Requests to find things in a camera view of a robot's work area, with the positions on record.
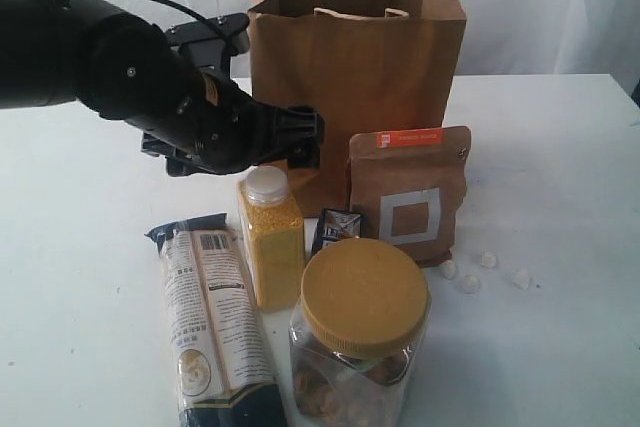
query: clear plastic jar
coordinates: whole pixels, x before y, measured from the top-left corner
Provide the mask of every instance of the clear plastic jar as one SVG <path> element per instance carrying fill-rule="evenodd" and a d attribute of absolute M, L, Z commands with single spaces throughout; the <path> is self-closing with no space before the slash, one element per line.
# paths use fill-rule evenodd
<path fill-rule="evenodd" d="M 350 239 L 307 266 L 289 326 L 302 414 L 333 427 L 392 427 L 430 307 L 426 279 L 399 249 Z"/>
<path fill-rule="evenodd" d="M 258 167 L 239 183 L 238 201 L 258 307 L 267 312 L 293 307 L 306 260 L 304 218 L 286 174 Z"/>

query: bottle cap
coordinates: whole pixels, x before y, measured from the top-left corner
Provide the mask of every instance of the bottle cap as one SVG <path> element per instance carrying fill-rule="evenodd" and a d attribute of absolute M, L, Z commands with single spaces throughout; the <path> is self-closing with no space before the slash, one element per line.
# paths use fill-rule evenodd
<path fill-rule="evenodd" d="M 301 304 L 313 334 L 329 349 L 379 359 L 402 351 L 422 331 L 431 296 L 407 254 L 378 240 L 348 239 L 311 259 Z"/>
<path fill-rule="evenodd" d="M 282 202 L 289 194 L 287 174 L 271 165 L 258 167 L 247 175 L 245 189 L 254 205 Z"/>

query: white cap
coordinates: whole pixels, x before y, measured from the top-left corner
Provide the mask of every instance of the white cap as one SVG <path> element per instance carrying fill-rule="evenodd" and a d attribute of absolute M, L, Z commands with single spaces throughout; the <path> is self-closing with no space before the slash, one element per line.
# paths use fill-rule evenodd
<path fill-rule="evenodd" d="M 282 202 L 289 193 L 287 174 L 277 167 L 265 165 L 247 175 L 247 197 L 252 204 Z"/>

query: paper bag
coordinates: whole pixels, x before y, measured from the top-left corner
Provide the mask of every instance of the paper bag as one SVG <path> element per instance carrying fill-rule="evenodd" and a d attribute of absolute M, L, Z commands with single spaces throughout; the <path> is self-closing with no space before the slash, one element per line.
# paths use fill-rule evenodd
<path fill-rule="evenodd" d="M 394 245 L 425 267 L 450 259 L 470 149 L 468 127 L 353 136 L 350 208 L 363 214 L 362 236 Z"/>
<path fill-rule="evenodd" d="M 465 13 L 458 0 L 253 1 L 253 96 L 326 122 L 319 170 L 289 172 L 300 209 L 344 208 L 352 135 L 442 124 Z"/>

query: white rock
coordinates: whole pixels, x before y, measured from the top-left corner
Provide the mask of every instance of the white rock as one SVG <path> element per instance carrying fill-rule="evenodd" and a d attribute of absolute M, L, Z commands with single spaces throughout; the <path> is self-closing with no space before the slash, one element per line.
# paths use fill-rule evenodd
<path fill-rule="evenodd" d="M 467 275 L 462 279 L 460 288 L 467 294 L 475 294 L 480 290 L 480 279 L 475 275 Z"/>
<path fill-rule="evenodd" d="M 531 274 L 527 269 L 520 269 L 510 277 L 511 283 L 522 290 L 529 290 Z"/>
<path fill-rule="evenodd" d="M 438 266 L 438 270 L 445 279 L 455 279 L 458 275 L 458 266 L 453 260 L 445 260 Z"/>
<path fill-rule="evenodd" d="M 498 258 L 492 252 L 485 252 L 480 259 L 480 265 L 485 269 L 495 269 L 498 265 Z"/>

